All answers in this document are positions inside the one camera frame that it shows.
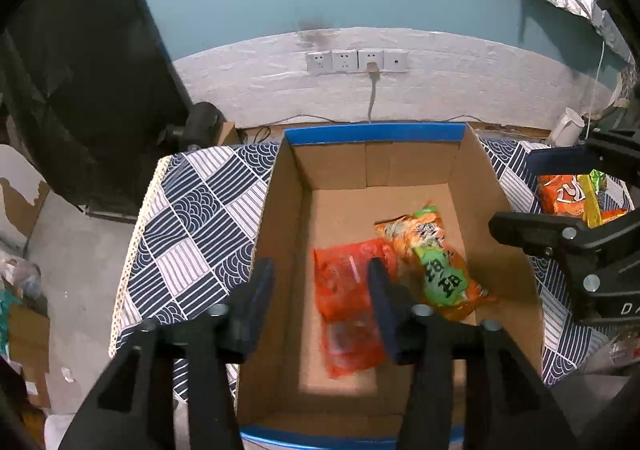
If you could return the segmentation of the black round device on floor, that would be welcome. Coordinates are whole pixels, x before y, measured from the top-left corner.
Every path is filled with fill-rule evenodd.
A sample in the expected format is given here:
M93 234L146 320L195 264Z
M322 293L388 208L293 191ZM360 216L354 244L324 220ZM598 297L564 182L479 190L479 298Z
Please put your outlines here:
M212 147L218 139L224 114L209 102L195 103L182 126L169 125L165 140L177 145L180 151L192 151Z

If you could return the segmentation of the red transparent snack bag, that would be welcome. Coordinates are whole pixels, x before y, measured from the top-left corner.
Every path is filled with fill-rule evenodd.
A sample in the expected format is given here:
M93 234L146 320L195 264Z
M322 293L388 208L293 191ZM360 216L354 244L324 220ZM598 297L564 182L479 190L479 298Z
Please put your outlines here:
M314 301L321 320L320 348L330 378L380 366L386 352L378 332L368 286L369 262L382 261L398 279L393 248L382 239L316 249Z

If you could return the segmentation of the dark curtain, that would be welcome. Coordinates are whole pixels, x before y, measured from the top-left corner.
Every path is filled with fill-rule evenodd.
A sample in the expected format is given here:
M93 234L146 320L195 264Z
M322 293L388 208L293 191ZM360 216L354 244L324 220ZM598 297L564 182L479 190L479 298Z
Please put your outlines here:
M1 37L1 95L57 195L123 216L190 104L145 0L26 0Z

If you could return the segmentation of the orange snack bag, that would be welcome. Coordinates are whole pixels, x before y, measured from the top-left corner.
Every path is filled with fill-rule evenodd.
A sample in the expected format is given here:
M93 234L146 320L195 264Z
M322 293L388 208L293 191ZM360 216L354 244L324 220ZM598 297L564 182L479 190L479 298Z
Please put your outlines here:
M584 221L585 194L578 183L578 176L554 175L537 177L538 197L542 211L545 214L575 217ZM605 191L597 194L602 225L627 214L627 210L623 208L606 210L599 201L604 193Z

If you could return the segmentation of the orange green noodle packet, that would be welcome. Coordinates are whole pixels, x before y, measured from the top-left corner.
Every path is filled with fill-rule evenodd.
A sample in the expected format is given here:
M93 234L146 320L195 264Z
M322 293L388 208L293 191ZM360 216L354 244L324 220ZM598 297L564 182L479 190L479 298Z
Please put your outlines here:
M462 321L497 298L472 279L465 259L447 241L438 207L427 202L410 215L375 222L379 237L392 245L399 260L420 275L423 303L446 319Z

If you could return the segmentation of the yellow long snack packet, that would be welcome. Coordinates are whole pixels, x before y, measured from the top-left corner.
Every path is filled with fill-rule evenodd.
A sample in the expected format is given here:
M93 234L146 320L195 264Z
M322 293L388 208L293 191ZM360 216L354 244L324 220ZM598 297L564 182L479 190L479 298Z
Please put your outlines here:
M584 222L590 229L600 227L602 225L600 206L591 178L589 175L579 175L577 180L585 194Z

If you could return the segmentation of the white wall socket strip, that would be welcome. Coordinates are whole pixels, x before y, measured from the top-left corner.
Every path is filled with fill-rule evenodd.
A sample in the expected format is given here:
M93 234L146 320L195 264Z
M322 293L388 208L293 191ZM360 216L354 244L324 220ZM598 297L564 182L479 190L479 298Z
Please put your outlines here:
M379 72L408 72L409 54L404 50L334 50L307 52L307 72L312 75L367 72L373 65Z

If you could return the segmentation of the white electric kettle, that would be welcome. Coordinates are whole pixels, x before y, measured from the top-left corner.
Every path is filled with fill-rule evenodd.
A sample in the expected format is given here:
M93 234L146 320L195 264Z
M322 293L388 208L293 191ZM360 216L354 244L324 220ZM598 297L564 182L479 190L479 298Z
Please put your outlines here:
M552 147L572 147L578 141L585 121L576 110L565 107L559 121L549 133L546 143Z

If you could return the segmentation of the navy patterned tablecloth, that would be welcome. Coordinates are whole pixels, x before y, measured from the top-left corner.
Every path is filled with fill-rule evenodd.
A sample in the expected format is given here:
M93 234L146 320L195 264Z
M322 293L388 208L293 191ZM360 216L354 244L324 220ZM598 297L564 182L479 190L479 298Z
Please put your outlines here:
M545 146L478 139L510 204L540 213L536 180L525 162ZM141 321L190 320L248 279L278 150L278 142L209 147L158 162L116 293L111 358ZM558 265L530 260L544 309L542 378L552 386L582 366L614 331L578 325Z

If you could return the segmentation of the green peanut snack bag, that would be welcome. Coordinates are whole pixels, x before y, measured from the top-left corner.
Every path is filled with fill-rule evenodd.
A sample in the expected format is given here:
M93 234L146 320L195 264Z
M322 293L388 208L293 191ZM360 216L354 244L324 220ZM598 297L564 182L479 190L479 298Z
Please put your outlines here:
M600 170L593 169L589 173L589 178L590 178L594 193L599 194L600 192L604 192L606 190L606 174L605 173L602 173L602 171Z

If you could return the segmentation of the blue cardboard box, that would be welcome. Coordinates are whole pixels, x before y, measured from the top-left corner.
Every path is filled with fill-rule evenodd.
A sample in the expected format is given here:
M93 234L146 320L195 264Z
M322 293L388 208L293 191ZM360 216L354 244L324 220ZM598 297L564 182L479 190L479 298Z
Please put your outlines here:
M464 124L285 132L255 255L273 291L241 366L242 435L295 449L530 446L544 322Z

